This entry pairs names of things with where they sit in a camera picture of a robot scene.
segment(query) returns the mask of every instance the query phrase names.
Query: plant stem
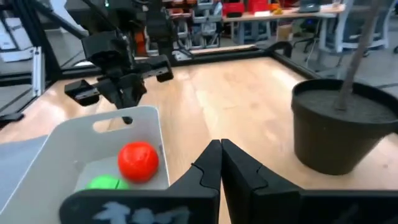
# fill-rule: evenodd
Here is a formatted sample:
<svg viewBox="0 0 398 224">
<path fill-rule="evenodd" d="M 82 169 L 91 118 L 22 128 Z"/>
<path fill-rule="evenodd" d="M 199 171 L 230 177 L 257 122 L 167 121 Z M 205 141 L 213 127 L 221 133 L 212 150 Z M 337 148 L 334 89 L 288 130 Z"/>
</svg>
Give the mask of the plant stem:
<svg viewBox="0 0 398 224">
<path fill-rule="evenodd" d="M 354 76 L 358 70 L 359 65 L 361 64 L 363 54 L 369 45 L 369 40 L 374 33 L 374 27 L 377 21 L 377 14 L 379 12 L 380 6 L 383 1 L 381 0 L 372 0 L 372 4 L 370 6 L 370 10 L 365 13 L 368 14 L 365 24 L 363 26 L 362 34 L 359 37 L 358 48 L 356 49 L 353 59 L 348 66 L 346 78 L 343 82 L 343 86 L 339 92 L 338 98 L 335 101 L 335 109 L 336 110 L 347 110 L 347 97 L 351 93 L 354 83 Z"/>
</svg>

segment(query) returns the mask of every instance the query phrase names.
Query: soil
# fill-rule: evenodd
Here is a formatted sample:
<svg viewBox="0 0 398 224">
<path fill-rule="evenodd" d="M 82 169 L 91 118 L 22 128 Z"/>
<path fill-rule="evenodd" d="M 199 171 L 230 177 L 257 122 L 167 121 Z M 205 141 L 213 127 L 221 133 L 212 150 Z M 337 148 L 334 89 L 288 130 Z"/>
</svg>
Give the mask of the soil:
<svg viewBox="0 0 398 224">
<path fill-rule="evenodd" d="M 385 123 L 398 119 L 388 107 L 357 94 L 350 94 L 347 99 L 347 110 L 334 109 L 338 91 L 312 90 L 298 96 L 298 101 L 305 107 L 343 121 L 358 123 Z"/>
</svg>

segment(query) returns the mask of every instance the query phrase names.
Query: wooden surface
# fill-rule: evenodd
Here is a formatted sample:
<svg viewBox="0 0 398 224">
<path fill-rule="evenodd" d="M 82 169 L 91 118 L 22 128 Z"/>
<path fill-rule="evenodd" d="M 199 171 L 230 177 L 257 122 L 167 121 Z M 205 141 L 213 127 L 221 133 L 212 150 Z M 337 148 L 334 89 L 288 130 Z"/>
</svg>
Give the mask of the wooden surface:
<svg viewBox="0 0 398 224">
<path fill-rule="evenodd" d="M 283 19 L 283 18 L 303 18 L 303 17 L 326 17 L 333 16 L 334 14 L 339 14 L 345 9 L 344 4 L 340 4 L 338 7 L 324 7 L 321 8 L 320 12 L 312 13 L 298 13 L 299 8 L 293 7 L 290 9 L 284 9 L 281 15 L 269 15 L 269 16 L 255 16 L 249 12 L 245 12 L 241 17 L 227 18 L 223 17 L 223 22 L 239 22 L 239 21 L 266 21 L 273 19 Z"/>
<path fill-rule="evenodd" d="M 146 81 L 141 105 L 159 109 L 170 181 L 175 182 L 211 139 L 228 138 L 276 173 L 306 189 L 398 189 L 398 138 L 385 138 L 354 172 L 323 175 L 301 164 L 293 153 L 290 92 L 302 77 L 271 58 L 174 68 L 175 78 Z M 25 110 L 22 121 L 0 131 L 0 142 L 48 134 L 68 119 L 115 107 L 101 99 L 81 107 L 57 82 Z M 113 129 L 120 120 L 105 122 Z M 221 199 L 220 223 L 229 223 Z"/>
</svg>

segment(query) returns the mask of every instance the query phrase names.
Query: black flower pot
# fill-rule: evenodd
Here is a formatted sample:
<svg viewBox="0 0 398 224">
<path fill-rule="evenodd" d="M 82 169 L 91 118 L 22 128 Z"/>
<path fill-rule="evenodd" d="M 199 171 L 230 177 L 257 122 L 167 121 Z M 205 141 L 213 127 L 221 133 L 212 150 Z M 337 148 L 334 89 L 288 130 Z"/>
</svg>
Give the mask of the black flower pot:
<svg viewBox="0 0 398 224">
<path fill-rule="evenodd" d="M 324 174 L 342 175 L 398 127 L 398 100 L 354 83 L 347 110 L 333 105 L 342 80 L 309 80 L 293 89 L 294 151 L 302 163 Z"/>
</svg>

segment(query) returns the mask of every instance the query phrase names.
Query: cardboard box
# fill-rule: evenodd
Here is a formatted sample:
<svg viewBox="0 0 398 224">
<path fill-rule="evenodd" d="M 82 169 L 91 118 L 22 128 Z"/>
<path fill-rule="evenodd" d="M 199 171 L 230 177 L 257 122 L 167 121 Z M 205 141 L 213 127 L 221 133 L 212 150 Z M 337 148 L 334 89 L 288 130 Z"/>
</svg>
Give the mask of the cardboard box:
<svg viewBox="0 0 398 224">
<path fill-rule="evenodd" d="M 277 41 L 292 41 L 293 26 L 291 24 L 278 26 Z"/>
</svg>

